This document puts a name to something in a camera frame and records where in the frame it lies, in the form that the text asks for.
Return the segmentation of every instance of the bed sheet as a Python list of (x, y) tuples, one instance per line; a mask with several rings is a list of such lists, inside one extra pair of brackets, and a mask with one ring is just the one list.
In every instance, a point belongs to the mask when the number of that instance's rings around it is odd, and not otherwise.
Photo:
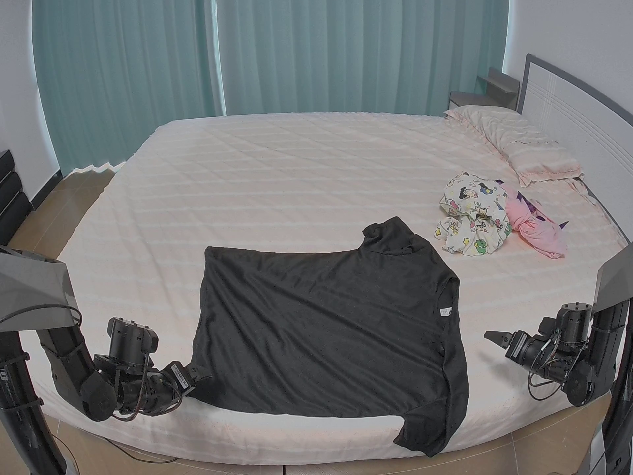
[[(514, 233), (492, 255), (441, 249), (447, 181), (466, 170), (517, 177), (480, 136), (448, 118), (367, 113), (182, 120), (156, 130), (93, 204), (59, 259), (66, 262), (92, 353), (107, 353), (110, 317), (148, 324), (156, 366), (188, 362), (207, 246), (320, 252), (357, 248), (362, 228), (393, 216), (429, 240), (461, 280), (470, 401), (447, 450), (498, 438), (568, 406), (538, 403), (527, 374), (484, 331), (535, 333), (561, 304), (593, 301), (599, 266), (625, 246), (574, 180), (521, 188), (567, 221), (569, 254), (550, 260)], [(23, 342), (44, 411), (134, 447), (186, 459), (299, 464), (420, 455), (393, 444), (401, 417), (339, 419), (245, 414), (186, 399), (172, 414), (93, 423), (54, 391), (33, 333)]]

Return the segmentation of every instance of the pillowcase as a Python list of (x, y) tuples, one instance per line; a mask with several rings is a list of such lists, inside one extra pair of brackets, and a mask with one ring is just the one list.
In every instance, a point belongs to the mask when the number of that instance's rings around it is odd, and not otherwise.
[(582, 177), (581, 164), (558, 141), (512, 109), (460, 106), (446, 111), (446, 115), (484, 136), (510, 163), (521, 186), (532, 181)]

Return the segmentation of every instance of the curtain fold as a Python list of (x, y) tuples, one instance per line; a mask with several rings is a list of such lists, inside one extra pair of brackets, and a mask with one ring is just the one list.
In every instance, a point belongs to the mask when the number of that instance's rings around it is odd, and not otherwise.
[(440, 115), (501, 68), (508, 0), (217, 0), (228, 114)]
[(120, 163), (156, 129), (222, 114), (210, 0), (33, 0), (44, 115), (60, 167)]

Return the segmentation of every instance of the white label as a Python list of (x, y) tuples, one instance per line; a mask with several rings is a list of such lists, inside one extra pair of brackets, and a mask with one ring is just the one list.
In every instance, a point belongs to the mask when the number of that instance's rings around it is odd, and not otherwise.
[(518, 355), (519, 351), (521, 350), (521, 347), (526, 342), (526, 340), (527, 340), (527, 334), (523, 333), (521, 335), (521, 339), (518, 342), (518, 345), (514, 349), (514, 352), (512, 352), (512, 357), (516, 357)]
[(182, 373), (178, 369), (178, 366), (176, 366), (175, 364), (172, 364), (171, 370), (173, 371), (173, 374), (176, 375), (176, 378), (178, 378), (178, 382), (180, 382), (180, 385), (182, 385), (183, 389), (186, 389), (187, 387), (189, 387), (189, 384), (187, 383), (187, 381), (185, 380), (185, 377), (182, 375)]

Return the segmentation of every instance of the white wall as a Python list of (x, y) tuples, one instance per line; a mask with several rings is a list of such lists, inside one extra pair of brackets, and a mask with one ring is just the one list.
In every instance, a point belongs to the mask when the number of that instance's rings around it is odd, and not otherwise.
[(522, 80), (529, 52), (633, 113), (633, 0), (510, 0), (504, 72)]
[(0, 0), (0, 148), (11, 150), (29, 199), (59, 170), (37, 90), (31, 1)]

